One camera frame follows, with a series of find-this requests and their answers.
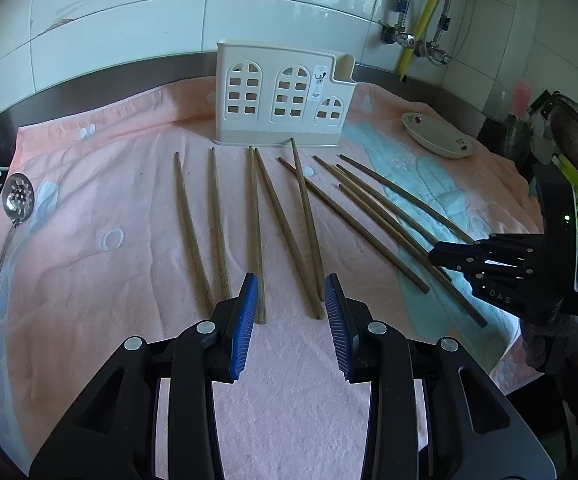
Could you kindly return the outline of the pink patterned towel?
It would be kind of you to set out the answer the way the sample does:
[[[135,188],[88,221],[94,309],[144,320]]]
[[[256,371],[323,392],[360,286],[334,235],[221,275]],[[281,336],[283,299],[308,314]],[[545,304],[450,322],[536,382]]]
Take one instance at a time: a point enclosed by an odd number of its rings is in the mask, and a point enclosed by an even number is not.
[[[178,223],[179,153],[204,272],[219,300],[210,198],[213,78],[169,84],[98,110],[19,128],[11,172],[33,183],[36,208],[16,230],[0,274],[0,446],[25,472],[65,410],[125,338],[176,337],[208,314]],[[469,298],[480,328],[411,255],[350,203],[312,158],[370,166],[472,238],[539,232],[538,202],[512,162],[475,142],[445,159],[419,146],[401,116],[439,115],[359,84],[336,148],[301,148],[306,177],[349,211],[429,286],[422,294],[319,200],[312,199],[326,273],[406,337],[457,338],[505,390],[520,372],[498,365],[518,322]],[[231,293],[254,270],[249,154],[215,148]],[[359,479],[369,385],[338,370],[326,321],[312,318],[268,195],[259,188],[267,321],[234,385],[214,385],[227,479]],[[0,251],[10,222],[0,205]]]

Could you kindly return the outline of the white oval dish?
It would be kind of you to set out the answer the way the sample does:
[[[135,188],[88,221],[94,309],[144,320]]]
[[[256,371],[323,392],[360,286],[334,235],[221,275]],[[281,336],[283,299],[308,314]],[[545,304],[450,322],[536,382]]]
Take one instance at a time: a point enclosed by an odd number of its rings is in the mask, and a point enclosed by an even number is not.
[[[401,122],[408,134],[427,151],[448,159],[462,159],[475,153],[469,136],[444,120],[420,113],[405,113]]]

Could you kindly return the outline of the white house-shaped utensil holder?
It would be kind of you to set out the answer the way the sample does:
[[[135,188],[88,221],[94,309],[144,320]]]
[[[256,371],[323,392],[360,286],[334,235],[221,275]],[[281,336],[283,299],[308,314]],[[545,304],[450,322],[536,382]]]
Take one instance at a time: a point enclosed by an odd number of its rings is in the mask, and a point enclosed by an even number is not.
[[[217,143],[339,144],[356,87],[352,55],[240,40],[216,47]]]

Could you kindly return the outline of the yellow gas pipe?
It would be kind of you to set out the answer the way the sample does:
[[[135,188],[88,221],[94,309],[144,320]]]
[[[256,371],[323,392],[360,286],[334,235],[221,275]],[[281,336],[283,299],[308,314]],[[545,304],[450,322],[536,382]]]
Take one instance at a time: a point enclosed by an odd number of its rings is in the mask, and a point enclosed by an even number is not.
[[[415,36],[416,40],[420,40],[423,38],[423,33],[426,32],[427,25],[431,19],[432,13],[434,13],[434,9],[439,0],[427,0],[426,6],[423,8],[423,12],[419,15],[418,21],[414,27],[413,35]],[[404,81],[406,77],[406,72],[408,69],[409,62],[411,62],[411,58],[413,57],[414,49],[405,49],[404,52],[401,54],[399,63],[396,66],[396,73],[397,76],[400,77],[400,81]]]

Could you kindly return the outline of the metal water valve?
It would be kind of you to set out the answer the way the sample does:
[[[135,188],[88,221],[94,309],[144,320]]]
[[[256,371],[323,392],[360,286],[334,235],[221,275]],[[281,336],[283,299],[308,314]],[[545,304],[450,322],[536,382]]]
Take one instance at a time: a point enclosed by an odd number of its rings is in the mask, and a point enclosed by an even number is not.
[[[380,41],[383,44],[397,44],[403,49],[413,49],[416,44],[416,37],[409,32],[405,32],[400,25],[389,25],[380,23]]]

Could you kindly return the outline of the pink flower decoration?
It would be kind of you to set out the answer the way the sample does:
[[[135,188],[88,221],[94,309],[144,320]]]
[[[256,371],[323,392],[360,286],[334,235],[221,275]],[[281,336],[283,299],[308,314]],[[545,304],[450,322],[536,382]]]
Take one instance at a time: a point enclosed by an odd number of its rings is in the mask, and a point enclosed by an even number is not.
[[[526,119],[529,114],[531,90],[525,81],[518,81],[513,88],[512,105],[510,114],[518,119]]]

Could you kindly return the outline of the steel slotted spoon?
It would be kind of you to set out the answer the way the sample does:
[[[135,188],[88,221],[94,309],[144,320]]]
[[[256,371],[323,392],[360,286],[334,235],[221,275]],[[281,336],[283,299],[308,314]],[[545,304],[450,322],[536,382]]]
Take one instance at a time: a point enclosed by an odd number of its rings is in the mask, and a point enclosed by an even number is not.
[[[27,222],[35,207],[35,191],[31,180],[19,172],[12,174],[4,182],[1,198],[11,226],[0,252],[0,274],[16,229]]]

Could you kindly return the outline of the brown wooden chopstick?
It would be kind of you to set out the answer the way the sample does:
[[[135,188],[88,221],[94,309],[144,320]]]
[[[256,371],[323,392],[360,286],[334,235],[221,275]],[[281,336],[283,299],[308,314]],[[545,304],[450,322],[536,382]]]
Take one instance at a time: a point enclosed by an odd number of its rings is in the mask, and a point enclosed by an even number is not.
[[[449,283],[451,277],[446,271],[433,266],[428,259],[428,252],[421,246],[414,237],[411,236],[403,226],[400,226],[396,220],[388,214],[382,206],[379,206],[372,198],[365,196],[359,191],[352,190],[351,186],[344,183],[338,184],[339,190],[351,198],[353,202],[365,211],[382,229],[385,230],[397,244],[403,246],[413,258],[422,264],[431,274],[439,281]]]
[[[251,194],[252,251],[255,275],[257,276],[257,324],[266,323],[266,306],[264,292],[262,234],[260,226],[259,196],[257,195],[257,167],[255,166],[254,149],[248,148],[249,181]]]
[[[300,190],[301,204],[303,209],[303,216],[307,231],[307,237],[309,238],[317,296],[321,301],[324,301],[324,268],[323,262],[321,261],[321,248],[319,248],[317,233],[315,229],[309,190],[307,189],[306,186],[306,180],[303,174],[301,159],[294,138],[290,139],[290,145],[293,155],[293,162],[295,163],[295,175],[297,176]]]
[[[221,292],[221,298],[227,299],[231,296],[231,288],[229,287],[225,237],[222,222],[221,196],[219,195],[219,172],[217,171],[217,156],[215,148],[210,148],[209,168],[216,261],[217,267],[219,268],[219,291]]]
[[[274,214],[280,227],[280,231],[283,233],[283,239],[286,242],[289,255],[293,264],[295,265],[295,270],[298,272],[298,277],[306,294],[307,302],[309,303],[312,316],[317,320],[322,320],[325,318],[325,311],[321,306],[321,300],[319,300],[317,296],[315,285],[310,280],[309,274],[307,274],[306,266],[301,256],[300,249],[298,248],[297,241],[293,236],[289,221],[285,212],[283,211],[283,206],[281,206],[279,197],[275,191],[272,179],[268,174],[262,155],[257,148],[253,149],[253,156],[254,160],[257,162],[257,168],[260,170],[263,185],[269,200],[271,201]]]
[[[345,209],[343,209],[335,200],[333,200],[327,193],[325,193],[321,188],[319,188],[313,182],[306,180],[306,178],[300,177],[298,170],[287,162],[286,159],[282,157],[277,158],[283,168],[287,169],[299,182],[299,188],[305,188],[305,192],[302,193],[306,198],[310,198],[314,195],[321,203],[323,203],[333,214],[335,214],[340,220],[342,220],[359,238],[362,238],[366,244],[374,249],[377,254],[381,255],[383,260],[387,261],[390,266],[392,266],[393,272],[399,273],[401,278],[405,278],[409,284],[413,285],[419,290],[421,294],[428,294],[430,292],[430,287],[425,283],[419,276],[413,272],[400,258],[394,255],[394,252],[382,244],[380,240],[370,231],[368,231],[365,226],[362,226],[359,221],[354,219],[351,214],[349,214]],[[369,262],[367,259],[361,260],[360,258],[353,257],[353,262],[356,266],[353,268],[358,282],[369,283],[374,282],[380,278],[385,281],[385,269],[387,267],[384,264],[378,266],[376,261]]]
[[[351,172],[333,166],[325,162],[321,157],[314,155],[315,159],[324,169],[336,177],[341,186],[341,190],[356,203],[365,214],[368,214],[378,226],[387,232],[393,240],[401,245],[418,263],[420,263],[452,296],[468,315],[481,327],[487,326],[486,318],[467,300],[467,298],[452,283],[452,278],[448,272],[434,266],[428,258],[428,252],[423,245],[408,232],[402,224],[396,220],[397,208],[381,195],[377,190],[355,177]]]
[[[419,209],[425,211],[426,214],[429,214],[430,217],[432,217],[432,218],[436,219],[437,221],[439,221],[440,223],[442,223],[443,226],[446,226],[448,229],[450,229],[458,238],[460,238],[461,240],[464,240],[465,243],[467,243],[467,244],[474,244],[475,243],[475,240],[471,236],[469,236],[465,231],[460,229],[454,222],[452,222],[450,219],[442,216],[442,214],[440,214],[440,212],[438,212],[434,208],[428,206],[422,200],[419,200],[419,198],[416,197],[415,195],[411,194],[410,192],[405,191],[404,188],[401,188],[399,185],[395,184],[394,182],[390,181],[389,179],[382,177],[382,175],[378,174],[378,172],[376,172],[375,170],[368,168],[367,166],[361,164],[357,160],[355,160],[355,159],[353,159],[347,155],[339,154],[339,157],[342,160],[344,160],[345,162],[347,162],[348,164],[350,164],[351,166],[364,172],[364,174],[367,174],[367,176],[372,177],[374,180],[378,181],[383,186],[390,188],[390,190],[392,190],[393,192],[396,192],[396,194],[399,194],[401,197],[405,198],[405,200],[407,200],[411,204],[413,204],[416,207],[418,207]]]
[[[341,165],[336,164],[335,168],[338,169],[344,177],[347,177],[357,188],[363,190],[367,195],[377,200],[377,202],[394,214],[396,218],[403,220],[406,224],[411,226],[415,231],[417,231],[427,242],[431,245],[438,243],[438,238],[432,235],[427,229],[425,229],[420,223],[418,223],[412,216],[407,214],[402,208],[393,204],[388,197],[379,193],[376,188],[373,188],[368,183],[364,182],[360,177],[356,177],[351,171],[343,168]]]
[[[203,304],[203,312],[206,316],[210,316],[214,308],[212,292],[209,279],[204,271],[204,266],[202,263],[197,234],[195,231],[195,226],[193,225],[193,215],[191,214],[188,195],[185,188],[183,163],[181,154],[178,152],[174,153],[173,167],[178,223],[181,226],[185,240],[185,248],[187,250],[190,266],[193,267],[193,272],[195,272],[196,275],[197,286]]]

